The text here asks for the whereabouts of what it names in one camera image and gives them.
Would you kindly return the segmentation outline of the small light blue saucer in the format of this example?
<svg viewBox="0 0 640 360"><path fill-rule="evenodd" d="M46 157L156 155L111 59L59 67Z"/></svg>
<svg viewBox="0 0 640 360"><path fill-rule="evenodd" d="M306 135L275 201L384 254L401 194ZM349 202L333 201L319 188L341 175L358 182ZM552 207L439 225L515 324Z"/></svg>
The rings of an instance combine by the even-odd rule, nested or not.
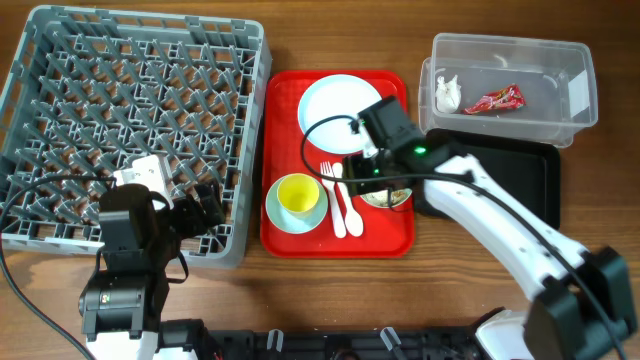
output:
<svg viewBox="0 0 640 360"><path fill-rule="evenodd" d="M279 204L277 199L277 187L285 176L278 179L269 189L264 201L266 213L271 223L281 231L290 234L307 233L316 228L326 216L329 205L326 192L323 186L314 178L320 190L319 202L310 215L303 218L297 218L289 214Z"/></svg>

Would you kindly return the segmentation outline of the red snack wrapper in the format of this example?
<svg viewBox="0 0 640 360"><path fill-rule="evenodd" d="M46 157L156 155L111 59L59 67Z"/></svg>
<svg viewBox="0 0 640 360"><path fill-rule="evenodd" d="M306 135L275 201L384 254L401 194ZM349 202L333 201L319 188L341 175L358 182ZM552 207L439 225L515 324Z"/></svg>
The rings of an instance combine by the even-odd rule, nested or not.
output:
<svg viewBox="0 0 640 360"><path fill-rule="evenodd" d="M510 84L498 91L483 95L473 106L463 113L475 115L494 110L516 110L526 105L526 100L517 84Z"/></svg>

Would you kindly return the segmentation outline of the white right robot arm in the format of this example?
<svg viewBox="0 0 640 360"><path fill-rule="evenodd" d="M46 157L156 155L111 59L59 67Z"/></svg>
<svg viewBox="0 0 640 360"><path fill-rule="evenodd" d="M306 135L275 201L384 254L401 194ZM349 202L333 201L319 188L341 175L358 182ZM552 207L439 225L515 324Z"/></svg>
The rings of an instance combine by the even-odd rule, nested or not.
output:
<svg viewBox="0 0 640 360"><path fill-rule="evenodd" d="M491 359L598 359L638 328L625 260L606 247L589 252L548 226L499 186L456 143L382 148L344 158L350 193L411 187L459 223L508 270L530 302L501 311L475 337Z"/></svg>

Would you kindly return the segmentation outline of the white tissue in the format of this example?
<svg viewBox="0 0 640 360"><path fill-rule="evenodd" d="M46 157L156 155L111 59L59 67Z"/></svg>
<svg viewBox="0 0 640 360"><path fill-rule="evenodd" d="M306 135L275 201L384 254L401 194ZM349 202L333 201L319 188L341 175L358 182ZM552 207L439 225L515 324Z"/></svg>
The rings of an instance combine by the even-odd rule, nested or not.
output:
<svg viewBox="0 0 640 360"><path fill-rule="evenodd" d="M439 112L451 114L457 111L461 102L461 86L458 76L454 75L448 82L443 76L437 78L436 109Z"/></svg>

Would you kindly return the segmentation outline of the yellow plastic cup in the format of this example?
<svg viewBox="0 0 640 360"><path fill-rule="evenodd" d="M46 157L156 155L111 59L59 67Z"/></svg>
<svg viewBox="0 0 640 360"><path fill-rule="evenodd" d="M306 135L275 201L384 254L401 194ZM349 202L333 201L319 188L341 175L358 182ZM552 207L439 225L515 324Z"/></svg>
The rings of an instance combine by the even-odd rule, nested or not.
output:
<svg viewBox="0 0 640 360"><path fill-rule="evenodd" d="M277 187L279 204L292 216L307 217L319 202L320 190L316 180L309 175L286 175Z"/></svg>

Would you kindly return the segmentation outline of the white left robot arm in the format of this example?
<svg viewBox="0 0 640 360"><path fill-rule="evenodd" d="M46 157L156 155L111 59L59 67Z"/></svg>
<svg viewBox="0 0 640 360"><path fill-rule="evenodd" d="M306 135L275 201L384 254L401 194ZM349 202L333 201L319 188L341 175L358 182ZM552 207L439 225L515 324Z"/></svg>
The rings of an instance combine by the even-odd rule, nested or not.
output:
<svg viewBox="0 0 640 360"><path fill-rule="evenodd" d="M172 260L186 261L181 243L225 220L218 184L169 201L141 184L127 184L99 200L104 245L79 297L86 346L96 359L221 359L223 347L203 321L164 321L175 279Z"/></svg>

